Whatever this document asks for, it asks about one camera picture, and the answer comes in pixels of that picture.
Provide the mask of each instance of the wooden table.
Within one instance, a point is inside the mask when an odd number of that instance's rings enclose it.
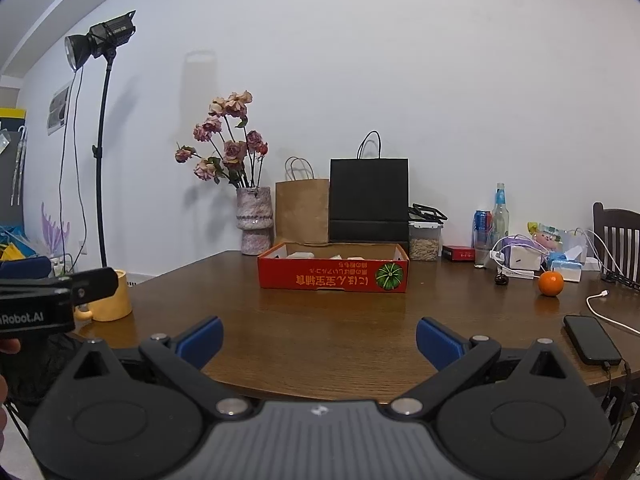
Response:
[[[411,262],[405,294],[261,289],[255,257],[217,254],[130,290],[133,313],[82,326],[113,347],[136,346],[156,332],[177,335],[215,314],[225,327],[220,353],[204,372],[254,397],[377,399],[389,402],[435,370],[417,351],[415,327],[431,316],[463,336],[484,334],[504,347],[556,341],[585,382],[604,393],[607,376],[580,362],[562,327],[565,314],[586,314],[585,297],[605,316],[640,327],[640,294],[586,272],[558,298],[540,296],[535,280],[494,284],[494,274],[468,263]],[[640,338],[605,329],[640,376]],[[622,366],[612,370],[623,384]]]

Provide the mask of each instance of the brown paper bag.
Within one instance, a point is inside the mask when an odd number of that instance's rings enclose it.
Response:
[[[297,160],[309,165],[311,178],[296,179],[293,164]],[[277,244],[280,242],[327,243],[329,241],[329,179],[315,178],[311,165],[306,159],[298,157],[287,159],[285,175],[292,180],[276,182],[275,242]]]

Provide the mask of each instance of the pumpkin illustration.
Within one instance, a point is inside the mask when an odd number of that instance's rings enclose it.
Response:
[[[376,272],[376,283],[385,290],[393,290],[398,288],[402,283],[402,267],[398,264],[390,262],[382,265]]]

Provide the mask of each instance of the smartphone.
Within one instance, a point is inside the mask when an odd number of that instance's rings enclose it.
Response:
[[[591,316],[564,316],[564,328],[580,360],[588,365],[620,364],[622,356],[597,319]]]

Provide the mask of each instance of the flower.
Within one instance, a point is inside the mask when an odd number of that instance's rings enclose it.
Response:
[[[226,174],[220,166],[220,159],[216,156],[201,159],[193,173],[201,180],[213,179],[216,184],[220,183],[221,176],[226,178]]]
[[[254,96],[252,96],[247,90],[242,92],[240,95],[232,94],[236,96],[236,99],[244,104],[249,104],[254,100]]]
[[[228,170],[237,171],[238,173],[242,171],[242,162],[240,162],[237,158],[225,157],[222,161],[222,164],[224,164]]]
[[[196,152],[191,146],[182,146],[175,151],[175,160],[181,164],[189,160]]]
[[[225,115],[225,102],[226,99],[223,97],[216,97],[213,99],[211,104],[209,105],[209,113],[214,115]]]
[[[240,140],[233,142],[232,140],[225,141],[225,160],[237,159],[241,162],[246,157],[246,142]]]
[[[196,124],[193,129],[193,138],[200,142],[208,142],[211,140],[211,132],[208,132],[200,124]]]
[[[251,130],[248,134],[246,134],[246,145],[249,148],[249,153],[257,152],[261,144],[261,134],[259,134],[255,130]]]
[[[201,160],[196,164],[193,170],[195,176],[201,180],[211,180],[216,174],[216,167],[213,164],[207,164],[205,160]]]
[[[246,117],[246,105],[241,101],[232,99],[225,103],[225,112],[232,117]]]
[[[233,92],[227,99],[216,97],[209,105],[209,113],[216,116],[246,117],[246,105],[253,100],[254,96],[247,90],[241,94]]]
[[[254,100],[247,90],[240,95],[233,92],[225,101],[225,112],[232,117],[246,117],[246,105]]]
[[[204,123],[202,123],[202,128],[206,132],[209,132],[210,134],[212,134],[212,133],[218,134],[218,133],[220,133],[222,131],[222,123],[220,122],[220,118],[218,116],[216,116],[216,115],[209,116],[209,117],[207,117],[207,120],[204,121]]]

